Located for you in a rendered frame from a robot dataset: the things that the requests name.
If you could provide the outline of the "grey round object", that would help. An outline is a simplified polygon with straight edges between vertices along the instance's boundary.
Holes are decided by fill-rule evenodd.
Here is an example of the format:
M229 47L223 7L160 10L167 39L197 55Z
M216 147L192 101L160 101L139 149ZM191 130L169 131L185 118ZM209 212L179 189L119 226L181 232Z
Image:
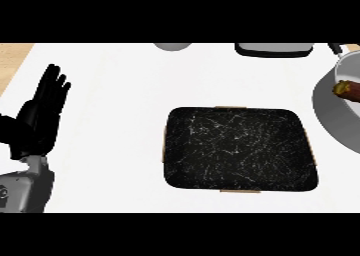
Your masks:
M154 43L164 51L181 51L186 49L192 43Z

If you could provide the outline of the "grey and black appliance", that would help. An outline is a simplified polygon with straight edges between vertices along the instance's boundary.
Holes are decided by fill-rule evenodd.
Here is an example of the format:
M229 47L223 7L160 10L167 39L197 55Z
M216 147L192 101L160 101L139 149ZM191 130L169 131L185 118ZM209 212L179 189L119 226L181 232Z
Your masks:
M237 43L235 50L250 57L299 58L310 54L313 43Z

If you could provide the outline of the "black marbled square tray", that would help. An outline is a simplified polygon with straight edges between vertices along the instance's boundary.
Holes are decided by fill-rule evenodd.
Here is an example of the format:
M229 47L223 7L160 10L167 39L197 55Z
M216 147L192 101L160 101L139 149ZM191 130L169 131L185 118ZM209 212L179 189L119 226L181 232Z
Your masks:
M318 169L297 114L285 109L173 109L164 179L183 189L313 190Z

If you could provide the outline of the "brown sweet potato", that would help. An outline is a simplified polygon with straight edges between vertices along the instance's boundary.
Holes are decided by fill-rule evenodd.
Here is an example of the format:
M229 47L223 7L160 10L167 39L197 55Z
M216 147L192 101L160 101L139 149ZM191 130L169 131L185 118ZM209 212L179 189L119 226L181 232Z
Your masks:
M360 103L360 83L341 80L333 89L334 94L352 102Z

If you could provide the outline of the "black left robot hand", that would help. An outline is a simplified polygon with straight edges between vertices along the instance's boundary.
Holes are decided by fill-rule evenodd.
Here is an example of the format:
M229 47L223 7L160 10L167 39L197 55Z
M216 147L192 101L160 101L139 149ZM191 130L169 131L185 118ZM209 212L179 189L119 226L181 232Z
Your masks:
M46 156L57 142L61 113L71 83L61 67L48 66L36 94L15 118L0 114L0 143L11 147L11 159L31 155Z

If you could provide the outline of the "grey metal pot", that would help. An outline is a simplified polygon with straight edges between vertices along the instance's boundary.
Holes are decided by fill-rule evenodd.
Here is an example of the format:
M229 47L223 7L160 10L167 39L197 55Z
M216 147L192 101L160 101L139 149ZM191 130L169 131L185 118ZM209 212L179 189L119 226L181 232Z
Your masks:
M319 122L336 140L360 154L360 103L340 98L334 86L341 80L360 83L360 43L359 50L343 53L343 44L330 43L339 56L337 64L316 84L313 109Z

